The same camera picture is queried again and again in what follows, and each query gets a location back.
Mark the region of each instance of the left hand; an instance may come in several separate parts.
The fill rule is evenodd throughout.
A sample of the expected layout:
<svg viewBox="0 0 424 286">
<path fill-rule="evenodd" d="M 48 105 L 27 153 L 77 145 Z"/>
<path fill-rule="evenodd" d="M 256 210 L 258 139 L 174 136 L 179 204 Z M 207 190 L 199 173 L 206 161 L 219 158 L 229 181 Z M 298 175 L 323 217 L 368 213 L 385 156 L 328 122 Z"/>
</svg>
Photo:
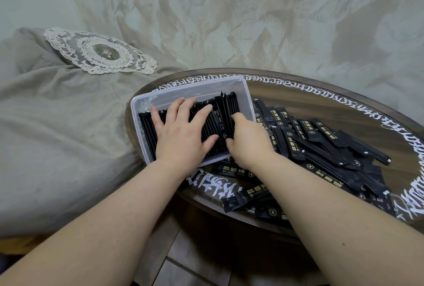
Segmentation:
<svg viewBox="0 0 424 286">
<path fill-rule="evenodd" d="M 201 131 L 212 111 L 211 105 L 198 111 L 193 120 L 188 122 L 190 108 L 195 102 L 196 98 L 184 100 L 183 97 L 174 101 L 168 108 L 165 124 L 161 121 L 156 107 L 151 106 L 150 113 L 158 136 L 156 161 L 170 167 L 181 180 L 199 166 L 218 139 L 215 134 L 203 143 L 201 141 Z"/>
</svg>

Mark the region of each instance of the finger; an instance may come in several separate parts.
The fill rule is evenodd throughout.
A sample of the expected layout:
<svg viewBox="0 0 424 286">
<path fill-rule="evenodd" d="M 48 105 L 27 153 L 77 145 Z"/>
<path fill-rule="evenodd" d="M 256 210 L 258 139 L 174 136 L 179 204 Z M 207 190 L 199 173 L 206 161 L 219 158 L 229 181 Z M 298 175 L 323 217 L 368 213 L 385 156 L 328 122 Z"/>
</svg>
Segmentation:
<svg viewBox="0 0 424 286">
<path fill-rule="evenodd" d="M 168 107 L 168 111 L 166 112 L 166 124 L 174 123 L 177 119 L 178 108 L 184 102 L 184 97 L 180 97 L 176 99 L 171 106 Z"/>
<path fill-rule="evenodd" d="M 234 140 L 233 139 L 226 139 L 225 143 L 227 144 L 227 149 L 230 152 L 231 155 L 233 155 L 233 148 L 234 148 Z"/>
<path fill-rule="evenodd" d="M 156 134 L 159 135 L 159 132 L 163 128 L 163 122 L 160 119 L 157 108 L 154 107 L 153 105 L 150 106 L 150 115 L 152 116 L 152 122 L 153 122 L 153 125 L 155 126 Z"/>
<path fill-rule="evenodd" d="M 195 124 L 199 128 L 203 128 L 209 113 L 212 111 L 212 105 L 208 104 L 193 117 L 191 123 Z"/>
<path fill-rule="evenodd" d="M 193 104 L 197 101 L 196 97 L 188 98 L 184 101 L 183 104 L 180 105 L 177 113 L 177 121 L 178 122 L 188 122 L 188 118 L 190 117 L 190 109 Z"/>
<path fill-rule="evenodd" d="M 202 143 L 202 151 L 204 154 L 207 154 L 210 149 L 214 146 L 215 142 L 219 136 L 217 134 L 209 136 L 203 143 Z"/>
<path fill-rule="evenodd" d="M 237 112 L 237 113 L 231 115 L 231 117 L 234 120 L 234 123 L 236 123 L 236 124 L 237 124 L 237 122 L 247 121 L 246 117 L 244 117 L 244 115 L 240 112 Z"/>
</svg>

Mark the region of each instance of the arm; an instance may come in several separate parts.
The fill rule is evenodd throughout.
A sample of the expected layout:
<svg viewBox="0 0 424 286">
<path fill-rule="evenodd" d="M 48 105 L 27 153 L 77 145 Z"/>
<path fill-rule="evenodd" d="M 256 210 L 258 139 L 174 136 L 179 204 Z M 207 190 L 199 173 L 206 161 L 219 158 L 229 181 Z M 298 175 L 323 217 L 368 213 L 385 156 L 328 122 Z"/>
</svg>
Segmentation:
<svg viewBox="0 0 424 286">
<path fill-rule="evenodd" d="M 175 101 L 165 125 L 152 107 L 156 161 L 2 274 L 0 285 L 129 285 L 156 220 L 217 139 L 201 142 L 210 105 L 188 123 L 194 102 Z"/>
<path fill-rule="evenodd" d="M 260 124 L 233 118 L 231 155 L 268 187 L 331 286 L 423 285 L 424 235 L 276 154 Z"/>
</svg>

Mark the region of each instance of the hand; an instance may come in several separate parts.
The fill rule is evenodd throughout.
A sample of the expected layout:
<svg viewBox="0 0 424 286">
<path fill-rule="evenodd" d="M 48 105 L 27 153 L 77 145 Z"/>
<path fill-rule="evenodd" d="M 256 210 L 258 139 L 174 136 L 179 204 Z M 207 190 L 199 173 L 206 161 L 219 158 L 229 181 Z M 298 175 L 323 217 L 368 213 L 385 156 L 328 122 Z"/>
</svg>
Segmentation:
<svg viewBox="0 0 424 286">
<path fill-rule="evenodd" d="M 168 167 L 181 180 L 199 166 L 218 139 L 215 134 L 203 143 L 201 141 L 201 131 L 212 105 L 202 108 L 188 122 L 190 108 L 195 102 L 196 98 L 184 100 L 183 97 L 174 101 L 168 108 L 165 124 L 156 107 L 151 106 L 150 113 L 158 136 L 156 161 Z"/>
<path fill-rule="evenodd" d="M 242 113 L 231 117 L 235 122 L 234 140 L 226 140 L 227 148 L 239 166 L 254 173 L 258 163 L 275 153 L 271 140 L 261 124 L 247 120 Z"/>
</svg>

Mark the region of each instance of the right hand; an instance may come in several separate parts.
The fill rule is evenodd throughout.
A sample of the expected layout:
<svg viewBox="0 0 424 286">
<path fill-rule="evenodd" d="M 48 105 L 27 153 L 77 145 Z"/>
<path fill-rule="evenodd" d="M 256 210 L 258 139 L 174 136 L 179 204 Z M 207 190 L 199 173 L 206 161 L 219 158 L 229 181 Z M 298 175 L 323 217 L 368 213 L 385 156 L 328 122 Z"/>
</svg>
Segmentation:
<svg viewBox="0 0 424 286">
<path fill-rule="evenodd" d="M 261 124 L 247 120 L 242 113 L 235 113 L 232 118 L 234 140 L 226 140 L 227 148 L 239 166 L 254 172 L 257 164 L 275 153 L 271 140 Z"/>
</svg>

